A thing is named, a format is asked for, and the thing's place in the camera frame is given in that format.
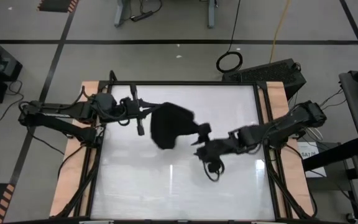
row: floor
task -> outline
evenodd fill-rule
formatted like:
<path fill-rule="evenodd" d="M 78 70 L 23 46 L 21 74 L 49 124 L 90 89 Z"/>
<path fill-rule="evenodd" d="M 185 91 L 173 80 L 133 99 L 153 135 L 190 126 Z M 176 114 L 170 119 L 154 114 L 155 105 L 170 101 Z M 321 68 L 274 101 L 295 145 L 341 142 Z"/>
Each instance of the floor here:
<path fill-rule="evenodd" d="M 105 80 L 111 69 L 119 80 L 220 80 L 215 62 L 228 48 L 221 40 L 231 38 L 237 1 L 218 1 L 214 29 L 206 27 L 205 2 L 162 1 L 162 9 L 150 18 L 116 28 L 115 0 L 80 0 L 70 15 L 36 11 L 34 0 L 0 0 L 0 43 L 24 65 L 19 79 L 25 100 L 70 103 L 82 81 Z M 232 49 L 243 55 L 243 68 L 269 61 L 284 6 L 285 0 L 241 2 L 234 35 L 239 41 Z M 145 10 L 156 7 L 157 0 L 146 1 Z M 138 1 L 132 1 L 134 14 L 138 8 Z M 340 73 L 358 70 L 358 1 L 294 0 L 278 40 L 274 60 L 293 58 L 307 80 L 297 102 L 322 102 L 338 91 Z M 236 59 L 223 63 L 229 68 Z M 329 104 L 343 98 L 337 96 Z M 0 115 L 15 99 L 5 97 Z M 62 161 L 42 143 L 24 141 L 26 129 L 17 122 L 18 115 L 13 108 L 0 122 L 0 183 L 16 184 L 5 222 L 48 217 Z M 330 107 L 326 115 L 320 128 L 324 141 L 346 142 L 357 136 L 346 103 Z M 37 128 L 35 135 L 65 148 L 67 139 L 60 133 Z M 17 163 L 19 154 L 25 158 L 22 166 Z M 343 222 L 344 214 L 351 212 L 351 204 L 339 192 L 313 194 L 323 220 Z"/>

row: desk leg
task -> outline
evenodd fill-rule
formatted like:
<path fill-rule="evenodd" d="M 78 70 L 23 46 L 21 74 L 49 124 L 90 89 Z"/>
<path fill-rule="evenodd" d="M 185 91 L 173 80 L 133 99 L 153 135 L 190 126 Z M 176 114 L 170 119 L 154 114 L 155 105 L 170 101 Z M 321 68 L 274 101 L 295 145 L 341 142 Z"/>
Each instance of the desk leg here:
<path fill-rule="evenodd" d="M 125 6 L 127 5 L 128 0 L 117 0 L 117 11 L 116 18 L 114 20 L 114 26 L 119 27 L 121 25 L 121 19 L 124 14 Z"/>
<path fill-rule="evenodd" d="M 313 170 L 319 167 L 332 164 L 333 162 L 343 161 L 358 155 L 358 138 L 341 144 L 330 150 L 320 152 L 303 160 L 303 169 L 305 171 Z"/>
<path fill-rule="evenodd" d="M 215 26 L 215 0 L 209 0 L 208 3 L 208 28 Z"/>

